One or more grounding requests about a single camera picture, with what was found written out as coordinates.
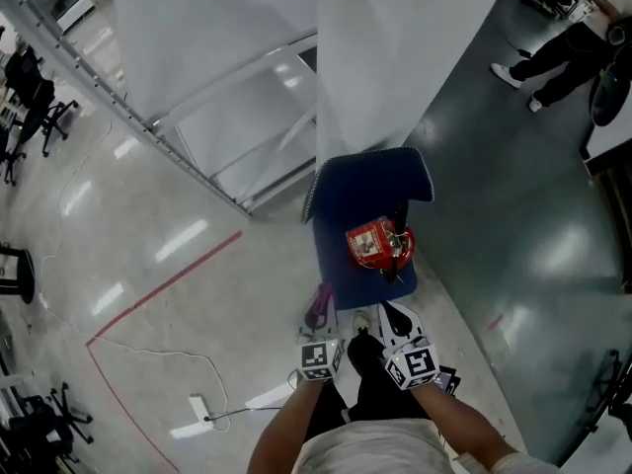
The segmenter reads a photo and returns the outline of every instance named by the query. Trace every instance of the dark gray floor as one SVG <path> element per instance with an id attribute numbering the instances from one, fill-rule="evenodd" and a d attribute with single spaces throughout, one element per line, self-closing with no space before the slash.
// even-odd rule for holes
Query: dark gray floor
<path id="1" fill-rule="evenodd" d="M 630 348 L 632 298 L 619 292 L 614 233 L 578 154 L 588 86 L 532 114 L 489 63 L 557 32 L 499 0 L 409 138 L 436 202 L 412 206 L 419 248 L 492 364 L 529 452 L 554 460 L 573 432 L 597 365 Z"/>

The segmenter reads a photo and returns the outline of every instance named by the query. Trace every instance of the person's leg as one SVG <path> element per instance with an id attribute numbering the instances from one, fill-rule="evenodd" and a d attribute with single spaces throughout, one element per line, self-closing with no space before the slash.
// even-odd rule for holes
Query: person's leg
<path id="1" fill-rule="evenodd" d="M 318 397 L 312 418 L 307 427 L 305 442 L 316 435 L 337 429 L 345 424 L 342 412 L 347 409 L 347 403 L 338 392 L 334 381 L 328 381 Z"/>
<path id="2" fill-rule="evenodd" d="M 357 404 L 349 410 L 352 421 L 428 418 L 410 391 L 400 390 L 384 369 L 384 346 L 367 330 L 358 332 L 347 355 L 361 377 Z"/>
<path id="3" fill-rule="evenodd" d="M 540 47 L 530 59 L 511 67 L 509 72 L 516 81 L 524 81 L 560 66 L 570 60 L 572 55 L 573 51 L 568 45 L 565 31 Z"/>
<path id="4" fill-rule="evenodd" d="M 599 53 L 578 55 L 569 62 L 564 72 L 550 79 L 542 89 L 534 92 L 533 97 L 542 106 L 550 106 L 593 79 L 604 64 L 603 56 Z"/>

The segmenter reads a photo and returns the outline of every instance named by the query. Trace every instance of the blue chair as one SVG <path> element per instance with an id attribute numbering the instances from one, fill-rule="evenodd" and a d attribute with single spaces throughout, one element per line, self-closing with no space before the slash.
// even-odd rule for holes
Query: blue chair
<path id="1" fill-rule="evenodd" d="M 415 148 L 366 151 L 325 162 L 309 189 L 303 222 L 313 219 L 322 280 L 333 288 L 337 309 L 364 307 L 415 291 L 413 262 L 388 282 L 379 271 L 354 260 L 346 232 L 380 216 L 393 218 L 402 206 L 408 208 L 409 199 L 434 198 L 433 182 Z"/>

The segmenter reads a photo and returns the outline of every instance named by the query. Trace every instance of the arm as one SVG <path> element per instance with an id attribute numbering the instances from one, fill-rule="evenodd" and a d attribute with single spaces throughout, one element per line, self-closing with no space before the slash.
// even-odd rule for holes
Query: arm
<path id="1" fill-rule="evenodd" d="M 259 438 L 248 474 L 292 471 L 323 384 L 323 381 L 303 381 L 298 385 Z"/>
<path id="2" fill-rule="evenodd" d="M 488 471 L 515 453 L 498 431 L 478 411 L 459 402 L 433 383 L 412 390 L 438 431 L 458 454 L 470 453 Z"/>
<path id="3" fill-rule="evenodd" d="M 610 20 L 610 23 L 619 21 L 622 18 L 619 10 L 607 0 L 590 0 L 590 1 L 593 2 L 599 8 L 599 10 L 608 17 L 608 19 Z"/>

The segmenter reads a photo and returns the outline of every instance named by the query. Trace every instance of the white cable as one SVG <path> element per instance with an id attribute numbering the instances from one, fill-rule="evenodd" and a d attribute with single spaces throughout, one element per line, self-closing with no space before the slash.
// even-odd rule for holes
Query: white cable
<path id="1" fill-rule="evenodd" d="M 113 128 L 113 123 L 112 120 L 110 119 L 110 129 L 106 132 L 106 134 L 101 137 L 97 143 L 95 144 L 95 146 L 92 148 L 92 150 L 85 156 L 85 158 L 81 161 L 81 163 L 79 164 L 79 167 L 77 167 L 72 174 L 70 175 L 70 177 L 68 178 L 68 181 L 66 181 L 66 183 L 63 185 L 63 187 L 61 188 L 61 191 L 59 192 L 59 198 L 57 199 L 57 222 L 58 222 L 58 232 L 59 232 L 59 243 L 57 244 L 57 249 L 54 253 L 54 255 L 47 255 L 45 257 L 43 257 L 41 259 L 41 278 L 38 279 L 36 276 L 36 271 L 33 268 L 33 263 L 31 262 L 30 259 L 28 259 L 29 261 L 29 268 L 31 269 L 31 274 L 33 275 L 33 279 L 36 282 L 36 285 L 39 289 L 39 301 L 41 303 L 41 305 L 43 306 L 43 309 L 50 314 L 51 316 L 53 316 L 58 322 L 62 323 L 63 325 L 67 326 L 70 330 L 74 330 L 75 332 L 78 332 L 82 335 L 88 336 L 90 339 L 95 339 L 98 341 L 103 341 L 106 343 L 109 343 L 111 345 L 114 346 L 118 346 L 119 348 L 123 348 L 126 350 L 130 350 L 132 352 L 135 353 L 148 353 L 150 355 L 159 355 L 159 356 L 175 356 L 175 355 L 180 355 L 180 356 L 187 356 L 190 358 L 201 358 L 204 359 L 206 362 L 208 362 L 208 364 L 210 365 L 210 367 L 213 369 L 213 372 L 215 373 L 215 376 L 217 377 L 217 380 L 219 381 L 219 386 L 221 388 L 221 392 L 224 395 L 224 411 L 223 413 L 221 413 L 222 415 L 225 415 L 228 413 L 228 395 L 226 393 L 226 387 L 224 386 L 224 381 L 221 378 L 221 376 L 219 375 L 219 371 L 217 370 L 217 367 L 215 366 L 215 363 L 208 357 L 205 355 L 195 355 L 195 354 L 191 354 L 191 353 L 186 353 L 186 352 L 177 352 L 177 351 L 170 351 L 170 352 L 157 352 L 157 351 L 152 351 L 152 350 L 145 350 L 145 349 L 141 349 L 138 350 L 136 348 L 133 348 L 132 346 L 128 346 L 126 344 L 122 344 L 122 343 L 117 343 L 116 341 L 111 341 L 110 339 L 107 339 L 105 337 L 98 337 L 98 336 L 94 336 L 93 334 L 89 334 L 88 332 L 84 332 L 82 330 L 80 330 L 79 328 L 77 328 L 76 326 L 62 320 L 59 316 L 57 316 L 54 312 L 52 312 L 52 310 L 50 309 L 50 306 L 48 305 L 48 302 L 46 301 L 45 295 L 44 295 L 44 283 L 43 283 L 43 265 L 44 262 L 46 262 L 47 260 L 50 259 L 55 259 L 57 258 L 59 252 L 61 251 L 61 247 L 63 245 L 63 230 L 62 230 L 62 224 L 61 224 L 61 208 L 60 208 L 60 204 L 61 204 L 61 200 L 63 198 L 63 194 L 64 191 L 66 189 L 66 187 L 70 184 L 70 182 L 72 181 L 72 178 L 75 177 L 75 175 L 83 168 L 83 166 L 86 164 L 86 162 L 88 161 L 88 159 L 93 155 L 93 153 L 97 150 L 97 148 L 101 145 L 101 143 L 108 137 L 108 135 L 110 135 L 110 133 L 112 132 L 112 128 Z M 3 300 L 4 303 L 10 303 L 11 305 L 14 305 L 11 302 L 8 302 L 6 300 Z M 18 312 L 20 317 L 27 322 L 27 325 L 30 326 L 30 322 L 27 321 L 27 319 L 32 318 L 33 316 L 29 316 L 27 319 L 25 319 L 22 314 L 20 313 L 20 311 Z M 226 421 L 228 422 L 228 425 L 226 426 L 225 429 L 214 429 L 216 432 L 219 432 L 221 434 L 226 433 L 230 430 L 230 418 L 228 418 L 227 416 L 224 417 L 226 418 Z"/>
<path id="2" fill-rule="evenodd" d="M 53 255 L 47 255 L 47 256 L 43 257 L 41 259 L 41 263 L 39 264 L 39 266 L 40 266 L 40 273 L 41 273 L 41 277 L 40 277 L 40 280 L 39 280 L 40 283 L 41 283 L 41 286 L 39 287 L 39 294 L 40 294 L 40 296 L 44 296 L 43 264 L 47 260 L 57 258 L 57 255 L 59 254 L 59 251 L 61 251 L 61 246 L 63 244 L 63 231 L 61 229 L 61 208 L 60 208 L 61 200 L 63 199 L 63 194 L 64 194 L 66 188 L 68 187 L 68 185 L 70 184 L 70 182 L 72 181 L 72 178 L 75 177 L 75 174 L 77 174 L 83 168 L 83 166 L 86 164 L 88 159 L 93 155 L 93 153 L 97 150 L 97 148 L 101 145 L 101 143 L 106 139 L 106 137 L 108 137 L 108 135 L 110 135 L 110 133 L 112 133 L 112 128 L 113 128 L 113 124 L 112 124 L 112 120 L 110 119 L 110 128 L 108 129 L 108 131 L 104 134 L 103 137 L 101 137 L 97 141 L 97 143 L 92 148 L 92 150 L 81 161 L 81 163 L 79 164 L 79 167 L 77 167 L 74 171 L 72 171 L 72 174 L 70 174 L 70 177 L 68 178 L 68 181 L 66 181 L 65 184 L 63 185 L 63 187 L 61 187 L 61 191 L 59 192 L 59 197 L 57 198 L 57 231 L 59 233 L 59 242 L 57 243 L 57 249 L 55 250 L 54 254 Z"/>

